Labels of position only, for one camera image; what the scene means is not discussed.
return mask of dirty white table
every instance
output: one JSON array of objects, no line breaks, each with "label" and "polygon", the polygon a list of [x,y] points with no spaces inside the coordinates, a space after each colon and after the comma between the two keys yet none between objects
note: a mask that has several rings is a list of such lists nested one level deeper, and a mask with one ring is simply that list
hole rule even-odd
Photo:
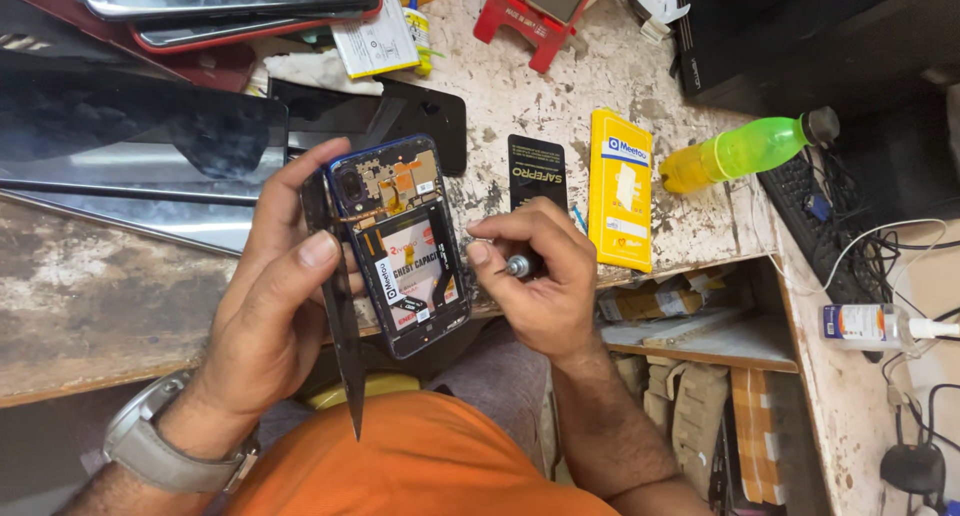
[{"label": "dirty white table", "polygon": [[[424,6],[433,46],[447,58],[434,60],[429,80],[399,74],[466,102],[466,172],[444,179],[458,229],[509,210],[510,134],[563,146],[569,203],[585,212],[594,109],[609,107],[651,132],[655,162],[750,119],[686,105],[668,74],[673,42],[644,40],[620,0],[599,0],[585,12],[575,45],[558,53],[547,74],[527,67],[531,46],[519,34],[503,29],[489,45],[473,37],[483,1]],[[755,184],[744,178],[678,196],[666,193],[654,175],[654,271],[648,276],[759,257],[763,240],[784,256],[790,274],[813,282],[783,225],[776,233],[765,225],[754,230]],[[765,197],[755,209],[757,222],[777,220]],[[466,242],[464,234],[460,239]],[[196,364],[235,264],[235,258],[0,202],[0,407]],[[601,287],[637,276],[607,265],[598,272]],[[815,329],[826,295],[787,289],[784,298],[834,512],[880,514],[877,470],[893,423],[878,369],[858,353],[824,349]],[[361,326],[373,332],[369,305],[358,303],[358,309]],[[483,296],[476,301],[477,314],[495,309]],[[885,499],[890,505],[898,498]]]}]

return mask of green plastic bottle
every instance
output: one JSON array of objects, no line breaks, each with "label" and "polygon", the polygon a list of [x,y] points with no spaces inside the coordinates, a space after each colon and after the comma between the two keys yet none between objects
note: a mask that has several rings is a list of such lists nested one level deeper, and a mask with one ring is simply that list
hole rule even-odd
[{"label": "green plastic bottle", "polygon": [[666,191],[689,193],[773,169],[805,146],[832,142],[839,135],[840,120],[830,107],[796,119],[761,118],[668,155],[659,165],[659,174]]}]

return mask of wooden shelf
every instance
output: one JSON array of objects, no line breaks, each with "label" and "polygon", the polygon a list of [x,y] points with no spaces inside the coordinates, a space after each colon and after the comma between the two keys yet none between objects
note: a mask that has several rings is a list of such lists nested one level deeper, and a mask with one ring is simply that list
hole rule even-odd
[{"label": "wooden shelf", "polygon": [[735,309],[602,326],[612,351],[796,374],[786,319]]}]

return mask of red phone stand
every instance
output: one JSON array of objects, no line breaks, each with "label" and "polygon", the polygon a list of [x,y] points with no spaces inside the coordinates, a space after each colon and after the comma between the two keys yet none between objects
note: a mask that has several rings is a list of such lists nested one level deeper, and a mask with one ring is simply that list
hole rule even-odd
[{"label": "red phone stand", "polygon": [[580,19],[588,1],[581,0],[569,22],[564,24],[526,0],[486,0],[477,24],[473,26],[473,35],[480,42],[489,44],[500,25],[513,27],[536,46],[530,68],[546,73],[567,36],[577,34],[573,24]]}]

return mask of silver watch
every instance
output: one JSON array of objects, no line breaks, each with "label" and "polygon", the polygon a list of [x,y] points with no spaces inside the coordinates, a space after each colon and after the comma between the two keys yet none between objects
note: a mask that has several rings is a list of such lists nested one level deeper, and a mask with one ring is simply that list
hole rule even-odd
[{"label": "silver watch", "polygon": [[103,453],[161,490],[232,493],[257,461],[259,446],[253,434],[226,460],[203,460],[171,446],[152,422],[184,390],[191,375],[186,370],[164,375],[131,399],[106,427]]}]

